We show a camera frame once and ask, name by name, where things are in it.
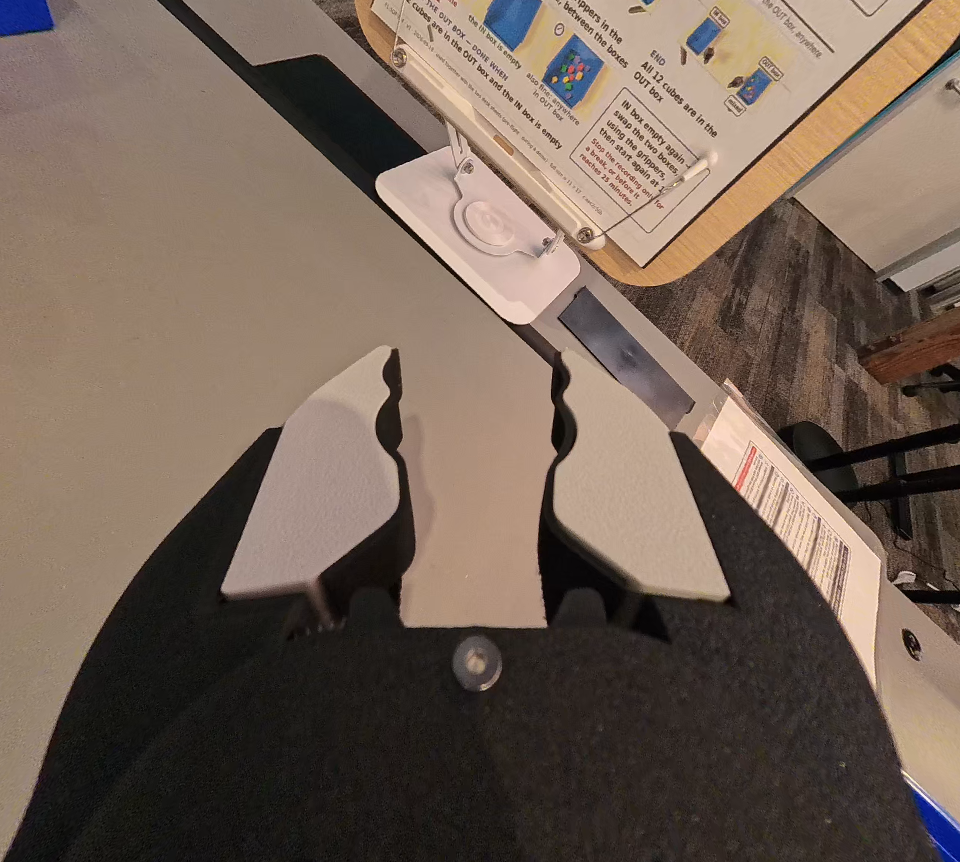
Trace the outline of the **wooden backing board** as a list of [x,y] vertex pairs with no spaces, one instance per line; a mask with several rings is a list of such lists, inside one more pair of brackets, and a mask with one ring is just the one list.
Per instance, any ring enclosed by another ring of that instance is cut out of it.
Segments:
[[[645,266],[616,246],[585,251],[604,274],[633,286],[664,285],[690,274],[823,159],[924,75],[958,34],[959,0],[925,0],[823,98],[749,164]],[[391,70],[456,129],[476,154],[556,224],[586,218],[563,201],[515,144],[486,128],[471,103],[424,65]]]

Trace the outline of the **black desk frame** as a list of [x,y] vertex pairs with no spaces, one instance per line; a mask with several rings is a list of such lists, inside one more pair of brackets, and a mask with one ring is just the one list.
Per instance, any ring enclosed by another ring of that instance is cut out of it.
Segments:
[[880,535],[889,573],[914,591],[958,591],[958,369],[905,385],[841,376],[837,416],[779,431],[814,476]]

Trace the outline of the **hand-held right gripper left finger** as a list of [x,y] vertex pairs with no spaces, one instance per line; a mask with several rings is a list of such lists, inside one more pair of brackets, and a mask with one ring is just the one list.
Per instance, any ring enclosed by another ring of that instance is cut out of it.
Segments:
[[402,365],[380,346],[282,425],[222,580],[228,601],[303,596],[324,628],[363,602],[398,620],[416,553]]

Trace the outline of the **laminated paper sheet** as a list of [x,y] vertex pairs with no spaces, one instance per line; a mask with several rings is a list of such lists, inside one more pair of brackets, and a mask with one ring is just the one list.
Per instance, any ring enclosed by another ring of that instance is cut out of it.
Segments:
[[882,558],[729,380],[695,442],[804,569],[875,687]]

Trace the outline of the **black desk flap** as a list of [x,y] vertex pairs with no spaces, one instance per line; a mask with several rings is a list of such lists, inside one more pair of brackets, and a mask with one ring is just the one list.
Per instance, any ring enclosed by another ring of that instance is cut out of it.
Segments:
[[426,154],[326,56],[309,54],[254,69],[323,137],[323,151],[330,158],[348,158],[372,183],[379,174]]
[[578,290],[558,315],[560,323],[612,377],[671,429],[694,399],[588,288]]

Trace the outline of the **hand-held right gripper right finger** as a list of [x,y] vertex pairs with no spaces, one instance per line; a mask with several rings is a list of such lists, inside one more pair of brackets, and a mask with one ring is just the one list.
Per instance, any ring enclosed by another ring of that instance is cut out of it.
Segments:
[[551,378],[555,452],[544,485],[539,568],[547,624],[580,617],[654,629],[658,597],[731,597],[681,450],[701,460],[628,388],[573,350]]

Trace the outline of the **white cabinet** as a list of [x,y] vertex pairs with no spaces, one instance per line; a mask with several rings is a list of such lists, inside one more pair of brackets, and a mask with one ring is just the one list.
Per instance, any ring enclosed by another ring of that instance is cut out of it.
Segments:
[[810,171],[793,197],[879,281],[910,291],[957,273],[958,49]]

